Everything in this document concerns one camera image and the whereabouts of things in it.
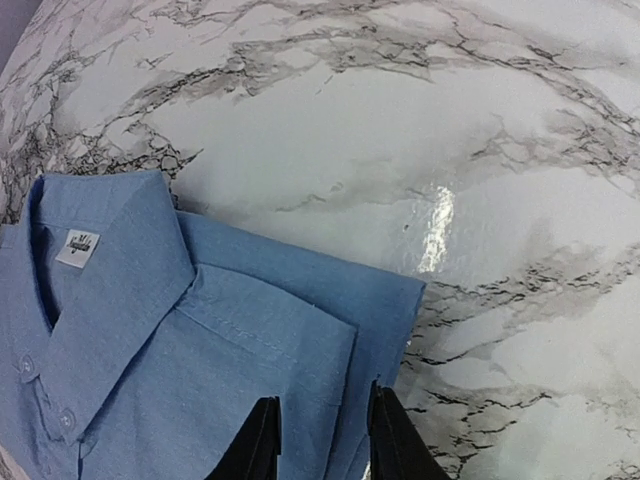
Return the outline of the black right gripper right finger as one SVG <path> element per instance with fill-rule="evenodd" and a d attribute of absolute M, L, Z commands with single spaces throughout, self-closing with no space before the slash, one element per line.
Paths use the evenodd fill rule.
<path fill-rule="evenodd" d="M 391 387 L 371 384 L 368 405 L 373 480 L 450 480 Z"/>

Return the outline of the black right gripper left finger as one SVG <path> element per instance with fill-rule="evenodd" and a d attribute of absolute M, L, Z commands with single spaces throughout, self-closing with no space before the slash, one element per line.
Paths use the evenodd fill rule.
<path fill-rule="evenodd" d="M 207 480 L 276 480 L 280 455 L 280 398 L 262 397 Z"/>

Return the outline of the light blue long sleeve shirt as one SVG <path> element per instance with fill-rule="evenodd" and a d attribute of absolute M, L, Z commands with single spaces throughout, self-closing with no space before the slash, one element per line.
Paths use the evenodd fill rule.
<path fill-rule="evenodd" d="M 358 479 L 420 280 L 178 211 L 157 171 L 37 178 L 1 231 L 1 446 L 31 479 L 202 479 L 262 397 L 283 479 Z"/>

